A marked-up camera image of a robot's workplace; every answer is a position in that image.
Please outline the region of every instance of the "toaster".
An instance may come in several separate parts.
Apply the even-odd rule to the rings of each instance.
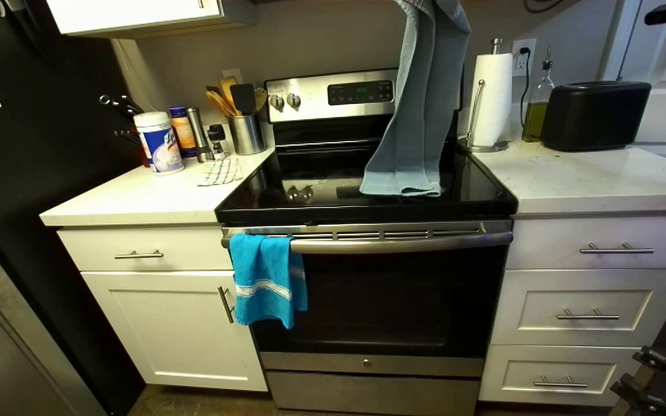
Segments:
[[[545,106],[542,144],[565,152],[625,148],[635,140],[649,89],[632,81],[557,85]]]

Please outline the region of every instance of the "dark floor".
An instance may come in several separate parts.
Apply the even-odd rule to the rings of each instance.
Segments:
[[[654,342],[654,351],[666,357],[666,323]],[[666,378],[656,374],[649,394],[666,400]],[[310,411],[280,411],[268,395],[220,394],[197,388],[147,386],[129,416],[302,416]],[[528,408],[528,404],[478,404],[476,416],[602,416],[596,408]]]

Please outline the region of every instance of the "paper towel roll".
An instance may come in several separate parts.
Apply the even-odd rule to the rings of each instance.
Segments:
[[[510,54],[476,56],[470,106],[471,145],[491,148],[498,144],[510,113],[510,89]]]

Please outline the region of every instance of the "stove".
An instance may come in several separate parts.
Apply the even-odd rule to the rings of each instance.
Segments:
[[[453,136],[440,196],[360,194],[392,85],[395,72],[266,83],[276,156],[214,210],[224,242],[281,233],[305,263],[296,326],[253,323],[280,410],[475,413],[517,203]]]
[[[276,156],[218,208],[218,220],[237,227],[510,218],[515,200],[455,136],[442,152],[442,196],[358,192],[392,112],[392,81],[395,72],[271,81],[263,133]]]

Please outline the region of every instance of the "drawer handle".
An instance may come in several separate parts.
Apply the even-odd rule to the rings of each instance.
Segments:
[[[152,253],[131,250],[126,254],[115,254],[115,260],[165,260],[165,253],[162,250],[152,250]]]
[[[602,311],[592,311],[589,314],[574,314],[572,311],[561,311],[557,320],[560,322],[620,322],[620,317],[604,314]]]
[[[586,246],[581,248],[581,254],[654,254],[654,250],[647,248],[634,248],[629,242],[621,242],[620,248],[598,248],[598,246]]]
[[[567,378],[567,380],[538,378],[538,380],[535,380],[535,386],[536,388],[589,388],[589,383],[574,381],[572,378]]]
[[[224,298],[224,289],[218,287],[218,291],[220,291],[220,300],[222,300],[222,308],[224,308],[227,322],[229,322],[229,323],[236,323],[236,320],[233,320],[233,308],[231,308],[231,302]]]

